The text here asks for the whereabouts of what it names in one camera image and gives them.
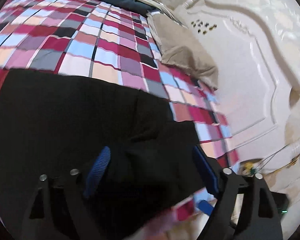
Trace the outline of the plaid bed sheet mattress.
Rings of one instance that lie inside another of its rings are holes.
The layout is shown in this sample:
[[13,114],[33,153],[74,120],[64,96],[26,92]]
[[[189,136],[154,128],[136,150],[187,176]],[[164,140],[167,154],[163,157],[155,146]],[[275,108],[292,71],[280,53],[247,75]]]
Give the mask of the plaid bed sheet mattress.
[[0,89],[12,68],[97,78],[169,101],[198,126],[203,150],[235,167],[215,78],[165,65],[148,18],[98,0],[8,0],[0,11]]

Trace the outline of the white carved headboard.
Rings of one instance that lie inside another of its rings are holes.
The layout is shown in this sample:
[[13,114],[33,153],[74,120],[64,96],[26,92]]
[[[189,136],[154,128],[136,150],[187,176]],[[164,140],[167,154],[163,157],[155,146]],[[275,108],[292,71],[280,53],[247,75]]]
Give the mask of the white carved headboard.
[[217,98],[241,161],[256,159],[275,189],[300,187],[300,136],[288,139],[290,93],[300,81],[257,13],[241,5],[187,0],[177,13],[218,67]]

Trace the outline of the black pants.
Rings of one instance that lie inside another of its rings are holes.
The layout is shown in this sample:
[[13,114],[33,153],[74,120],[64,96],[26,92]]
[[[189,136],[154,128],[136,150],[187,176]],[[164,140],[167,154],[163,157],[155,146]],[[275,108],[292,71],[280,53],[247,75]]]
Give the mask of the black pants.
[[80,170],[108,146],[88,207],[100,239],[124,239],[204,183],[198,136],[167,100],[98,79],[8,70],[0,89],[0,217],[14,239],[42,174]]

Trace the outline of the beige pillow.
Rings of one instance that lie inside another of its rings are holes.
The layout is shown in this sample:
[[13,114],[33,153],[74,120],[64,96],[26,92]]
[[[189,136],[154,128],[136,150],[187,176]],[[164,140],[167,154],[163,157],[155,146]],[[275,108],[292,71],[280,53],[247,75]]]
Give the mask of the beige pillow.
[[217,64],[188,28],[160,12],[149,12],[147,23],[163,64],[177,67],[218,89]]

